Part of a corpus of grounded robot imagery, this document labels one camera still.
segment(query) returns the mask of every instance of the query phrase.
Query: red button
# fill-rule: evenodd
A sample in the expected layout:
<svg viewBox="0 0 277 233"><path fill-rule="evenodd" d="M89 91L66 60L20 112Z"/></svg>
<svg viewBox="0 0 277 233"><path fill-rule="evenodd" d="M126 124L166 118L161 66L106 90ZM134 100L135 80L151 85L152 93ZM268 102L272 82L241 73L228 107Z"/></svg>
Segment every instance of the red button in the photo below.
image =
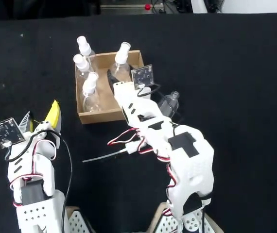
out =
<svg viewBox="0 0 277 233"><path fill-rule="evenodd" d="M146 10L146 11L149 11L150 8L151 8L150 4L146 4L146 5L145 5L145 10Z"/></svg>

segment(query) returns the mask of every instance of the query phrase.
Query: bottle cap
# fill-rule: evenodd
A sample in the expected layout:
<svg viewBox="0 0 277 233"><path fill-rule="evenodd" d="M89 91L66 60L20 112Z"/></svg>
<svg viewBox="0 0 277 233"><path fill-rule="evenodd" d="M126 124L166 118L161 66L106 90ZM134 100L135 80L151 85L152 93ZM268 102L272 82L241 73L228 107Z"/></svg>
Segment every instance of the bottle cap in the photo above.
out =
<svg viewBox="0 0 277 233"><path fill-rule="evenodd" d="M89 62L80 54L74 56L74 63L81 72L86 72L90 69Z"/></svg>
<svg viewBox="0 0 277 233"><path fill-rule="evenodd" d="M83 56L89 56L92 52L90 44L87 42L84 36L80 36L77 38L77 43L79 46L79 51Z"/></svg>
<svg viewBox="0 0 277 233"><path fill-rule="evenodd" d="M90 72L88 75L87 80L85 80L82 86L82 93L86 96L88 94L92 94L95 91L96 81L98 80L99 76L95 72Z"/></svg>
<svg viewBox="0 0 277 233"><path fill-rule="evenodd" d="M177 91L173 91L173 92L171 93L171 96L172 96L173 98L177 99L177 98L179 98L179 93L178 93Z"/></svg>
<svg viewBox="0 0 277 233"><path fill-rule="evenodd" d="M116 54L115 61L118 64L126 64L128 59L128 53L131 45L127 42L122 42L119 51Z"/></svg>

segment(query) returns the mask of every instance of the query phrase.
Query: clear plastic bottle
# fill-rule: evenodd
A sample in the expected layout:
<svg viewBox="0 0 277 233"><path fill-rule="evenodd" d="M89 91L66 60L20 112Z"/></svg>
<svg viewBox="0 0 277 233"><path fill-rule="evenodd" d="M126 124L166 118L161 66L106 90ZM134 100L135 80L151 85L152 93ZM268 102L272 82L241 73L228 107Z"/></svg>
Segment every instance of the clear plastic bottle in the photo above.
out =
<svg viewBox="0 0 277 233"><path fill-rule="evenodd" d="M170 95L166 95L161 99L158 107L164 116L172 118L176 113L178 109L178 97L179 93L173 91Z"/></svg>
<svg viewBox="0 0 277 233"><path fill-rule="evenodd" d="M82 56L90 63L90 70L92 72L98 72L98 64L96 59L96 54L92 50L90 44L87 42L84 36L77 38L77 43L79 46L79 51Z"/></svg>
<svg viewBox="0 0 277 233"><path fill-rule="evenodd" d="M99 78L95 72L90 72L87 80L85 80L82 93L81 102L84 112L96 112L100 111L100 100L99 95L96 91L96 82Z"/></svg>
<svg viewBox="0 0 277 233"><path fill-rule="evenodd" d="M122 42L119 51L115 57L115 63L110 68L111 74L117 78L120 82L131 81L130 66L127 63L128 53L131 45L127 42Z"/></svg>
<svg viewBox="0 0 277 233"><path fill-rule="evenodd" d="M76 69L77 84L79 86L82 86L85 80L87 80L87 77L90 73L90 64L80 54L75 55L73 60L77 67Z"/></svg>

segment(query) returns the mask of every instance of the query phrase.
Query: black tablecloth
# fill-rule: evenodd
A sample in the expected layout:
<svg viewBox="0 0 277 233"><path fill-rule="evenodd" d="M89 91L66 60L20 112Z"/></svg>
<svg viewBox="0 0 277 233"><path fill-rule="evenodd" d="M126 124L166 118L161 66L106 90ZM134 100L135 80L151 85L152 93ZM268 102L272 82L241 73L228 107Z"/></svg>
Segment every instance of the black tablecloth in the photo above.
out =
<svg viewBox="0 0 277 233"><path fill-rule="evenodd" d="M0 120L28 110L42 120L54 99L74 160L69 205L101 232L146 230L169 182L153 154L82 164L116 151L107 141L125 122L83 126L76 112L76 38L99 52L122 41L153 64L162 92L180 92L184 123L215 149L214 195L207 213L230 233L277 232L277 15L81 17L0 22ZM64 146L54 163L65 192ZM0 232L17 232L7 164L0 149Z"/></svg>

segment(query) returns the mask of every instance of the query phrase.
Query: circuit board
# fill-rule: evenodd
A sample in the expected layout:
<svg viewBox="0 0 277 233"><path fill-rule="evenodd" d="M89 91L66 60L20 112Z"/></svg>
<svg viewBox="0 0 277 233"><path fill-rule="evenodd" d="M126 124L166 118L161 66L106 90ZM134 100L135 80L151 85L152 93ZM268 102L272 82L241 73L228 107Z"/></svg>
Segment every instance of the circuit board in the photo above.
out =
<svg viewBox="0 0 277 233"><path fill-rule="evenodd" d="M0 146L6 148L25 141L21 130L13 118L0 122Z"/></svg>
<svg viewBox="0 0 277 233"><path fill-rule="evenodd" d="M134 88L136 90L154 85L153 65L133 69L131 71Z"/></svg>

